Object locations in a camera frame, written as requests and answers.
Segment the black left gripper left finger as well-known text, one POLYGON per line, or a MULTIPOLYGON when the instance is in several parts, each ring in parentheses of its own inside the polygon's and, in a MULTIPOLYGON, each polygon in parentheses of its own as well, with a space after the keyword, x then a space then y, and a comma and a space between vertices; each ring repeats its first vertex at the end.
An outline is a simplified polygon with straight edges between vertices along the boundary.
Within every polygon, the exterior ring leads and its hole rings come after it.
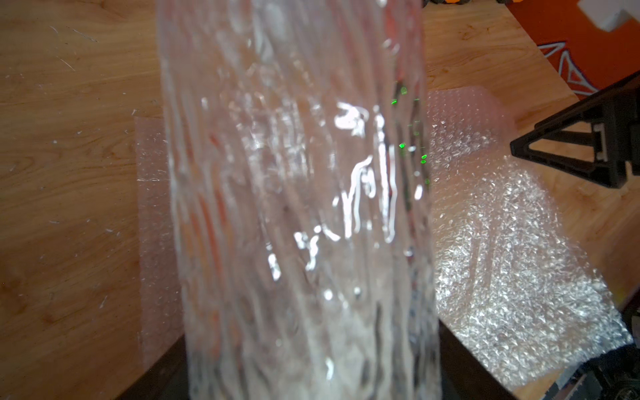
POLYGON ((184 336, 117 397, 117 400, 126 399, 189 399, 188 360, 184 336))

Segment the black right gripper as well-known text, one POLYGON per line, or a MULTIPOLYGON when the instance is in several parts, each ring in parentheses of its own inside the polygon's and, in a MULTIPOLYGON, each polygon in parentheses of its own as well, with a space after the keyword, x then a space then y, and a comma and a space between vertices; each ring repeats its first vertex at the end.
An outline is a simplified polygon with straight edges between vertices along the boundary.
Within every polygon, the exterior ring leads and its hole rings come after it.
POLYGON ((605 91, 595 93, 534 126, 534 131, 510 143, 511 155, 584 179, 605 188, 621 188, 626 166, 639 176, 639 72, 605 91), (605 114, 605 132, 594 131, 605 114), (593 150, 593 161, 530 148, 540 140, 575 144, 593 150))

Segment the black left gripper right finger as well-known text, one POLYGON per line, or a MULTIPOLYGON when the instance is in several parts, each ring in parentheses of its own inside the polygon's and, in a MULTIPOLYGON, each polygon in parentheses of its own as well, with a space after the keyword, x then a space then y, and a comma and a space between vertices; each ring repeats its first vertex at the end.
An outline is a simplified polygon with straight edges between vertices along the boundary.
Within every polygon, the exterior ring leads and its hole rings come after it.
POLYGON ((442 399, 516 400, 439 320, 442 399))

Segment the bubble wrap sheet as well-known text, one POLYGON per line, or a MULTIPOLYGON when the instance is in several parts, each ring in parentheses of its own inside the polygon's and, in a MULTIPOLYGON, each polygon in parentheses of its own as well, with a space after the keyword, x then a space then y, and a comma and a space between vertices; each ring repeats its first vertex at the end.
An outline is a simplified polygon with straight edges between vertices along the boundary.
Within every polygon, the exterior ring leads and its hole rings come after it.
MULTIPOLYGON (((506 155, 512 122, 481 88, 424 103, 441 320, 506 389, 631 338, 535 172, 506 155)), ((165 120, 136 121, 143 364, 184 334, 165 120)))

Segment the clear glass vase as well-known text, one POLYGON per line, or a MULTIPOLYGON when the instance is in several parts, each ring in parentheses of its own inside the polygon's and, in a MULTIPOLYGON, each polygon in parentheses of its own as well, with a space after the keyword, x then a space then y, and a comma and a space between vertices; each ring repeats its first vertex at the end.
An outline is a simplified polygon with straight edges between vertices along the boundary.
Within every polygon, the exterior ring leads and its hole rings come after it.
POLYGON ((439 399, 420 1, 159 1, 192 399, 439 399))

